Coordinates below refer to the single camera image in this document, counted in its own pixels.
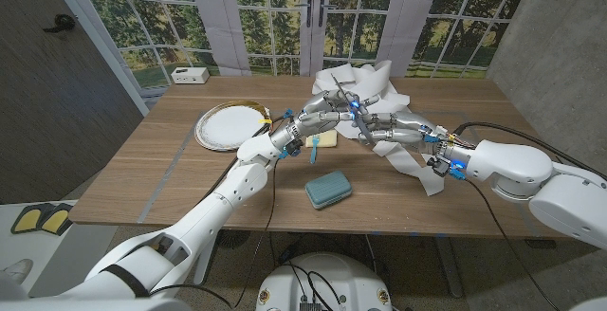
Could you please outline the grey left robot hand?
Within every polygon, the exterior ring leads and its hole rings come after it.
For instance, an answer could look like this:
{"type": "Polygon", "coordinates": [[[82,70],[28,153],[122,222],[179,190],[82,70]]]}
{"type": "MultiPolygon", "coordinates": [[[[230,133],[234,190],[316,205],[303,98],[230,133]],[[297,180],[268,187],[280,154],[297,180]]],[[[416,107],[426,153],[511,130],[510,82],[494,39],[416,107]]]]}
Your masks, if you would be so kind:
{"type": "Polygon", "coordinates": [[[300,114],[288,125],[294,137],[308,137],[333,129],[341,121],[359,129],[364,135],[369,131],[362,121],[369,114],[367,107],[378,102],[379,95],[361,100],[352,92],[340,90],[322,91],[312,97],[300,114]]]}

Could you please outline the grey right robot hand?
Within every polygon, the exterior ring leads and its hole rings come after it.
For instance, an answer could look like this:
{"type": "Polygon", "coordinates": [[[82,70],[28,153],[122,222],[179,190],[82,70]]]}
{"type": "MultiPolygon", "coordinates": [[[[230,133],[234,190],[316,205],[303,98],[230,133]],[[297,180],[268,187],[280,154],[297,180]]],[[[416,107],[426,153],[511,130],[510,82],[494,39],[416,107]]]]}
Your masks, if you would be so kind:
{"type": "Polygon", "coordinates": [[[362,121],[374,143],[397,142],[420,154],[433,155],[439,143],[448,139],[445,128],[411,112],[367,114],[362,121]]]}

